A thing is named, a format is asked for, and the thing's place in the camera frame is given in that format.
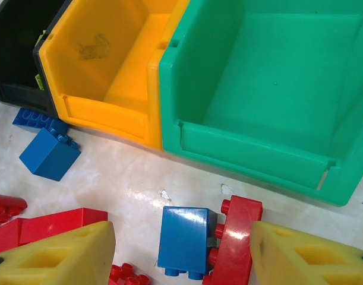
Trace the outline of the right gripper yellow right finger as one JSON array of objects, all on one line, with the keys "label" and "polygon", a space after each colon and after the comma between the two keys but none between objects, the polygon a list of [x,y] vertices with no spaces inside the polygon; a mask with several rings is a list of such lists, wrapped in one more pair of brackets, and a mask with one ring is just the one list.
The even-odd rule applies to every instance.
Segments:
[{"label": "right gripper yellow right finger", "polygon": [[265,221],[252,224],[258,285],[363,285],[363,250]]}]

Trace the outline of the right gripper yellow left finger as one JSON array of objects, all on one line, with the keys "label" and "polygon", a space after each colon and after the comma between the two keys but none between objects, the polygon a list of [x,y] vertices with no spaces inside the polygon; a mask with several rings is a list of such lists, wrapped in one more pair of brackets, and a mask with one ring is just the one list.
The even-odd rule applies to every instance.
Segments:
[{"label": "right gripper yellow left finger", "polygon": [[115,252],[110,221],[0,252],[0,285],[108,285]]}]

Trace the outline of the long lime green lego brick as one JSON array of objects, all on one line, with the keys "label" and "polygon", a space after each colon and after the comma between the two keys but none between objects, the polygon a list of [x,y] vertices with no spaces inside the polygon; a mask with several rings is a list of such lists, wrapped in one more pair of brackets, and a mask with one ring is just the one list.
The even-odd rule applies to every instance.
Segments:
[{"label": "long lime green lego brick", "polygon": [[47,30],[43,30],[35,43],[35,47],[39,47],[42,44],[42,42],[46,40],[49,34],[50,33],[48,33]]}]

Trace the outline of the red lego brick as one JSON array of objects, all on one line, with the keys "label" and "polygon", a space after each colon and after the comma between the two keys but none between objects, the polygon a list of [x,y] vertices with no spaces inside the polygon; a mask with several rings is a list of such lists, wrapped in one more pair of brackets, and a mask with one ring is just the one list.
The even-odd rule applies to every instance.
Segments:
[{"label": "red lego brick", "polygon": [[263,204],[233,195],[223,200],[221,213],[226,216],[225,222],[217,224],[214,233],[220,243],[208,256],[213,271],[203,277],[202,285],[248,285],[252,267],[251,228],[253,222],[261,220]]},{"label": "red lego brick", "polygon": [[0,226],[20,215],[26,208],[24,199],[0,194]]},{"label": "red lego brick", "polygon": [[0,252],[107,219],[107,212],[91,208],[16,218],[0,227]]},{"label": "red lego brick", "polygon": [[147,275],[136,274],[131,264],[123,263],[121,266],[112,266],[108,285],[151,285],[150,282]]}]

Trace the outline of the dark blue long lego brick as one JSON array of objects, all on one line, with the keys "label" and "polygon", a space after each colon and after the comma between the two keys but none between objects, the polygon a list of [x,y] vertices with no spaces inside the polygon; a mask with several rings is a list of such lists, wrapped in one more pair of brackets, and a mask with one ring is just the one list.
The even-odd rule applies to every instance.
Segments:
[{"label": "dark blue long lego brick", "polygon": [[39,132],[41,129],[56,129],[60,133],[67,133],[69,125],[64,121],[45,115],[40,112],[21,108],[14,118],[13,125],[30,132]]}]

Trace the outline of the yellow plastic bin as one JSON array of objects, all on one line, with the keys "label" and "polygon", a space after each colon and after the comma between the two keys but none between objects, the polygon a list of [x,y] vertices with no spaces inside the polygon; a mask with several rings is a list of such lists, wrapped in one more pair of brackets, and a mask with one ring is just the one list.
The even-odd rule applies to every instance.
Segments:
[{"label": "yellow plastic bin", "polygon": [[162,149],[159,64],[190,0],[71,0],[39,49],[63,121]]}]

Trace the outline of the green plastic bin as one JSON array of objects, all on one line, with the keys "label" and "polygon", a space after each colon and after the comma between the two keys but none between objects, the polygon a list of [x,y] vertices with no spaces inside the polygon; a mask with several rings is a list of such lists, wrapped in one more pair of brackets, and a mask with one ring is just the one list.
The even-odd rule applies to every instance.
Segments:
[{"label": "green plastic bin", "polygon": [[163,148],[331,205],[363,176],[363,0],[190,0]]}]

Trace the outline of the black plastic bin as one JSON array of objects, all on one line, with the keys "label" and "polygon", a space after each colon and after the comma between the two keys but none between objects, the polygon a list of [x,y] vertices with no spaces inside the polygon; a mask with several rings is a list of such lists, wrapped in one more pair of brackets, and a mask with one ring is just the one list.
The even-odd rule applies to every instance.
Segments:
[{"label": "black plastic bin", "polygon": [[[72,0],[3,0],[0,4],[0,102],[57,117],[35,43]],[[44,86],[40,90],[35,76]]]}]

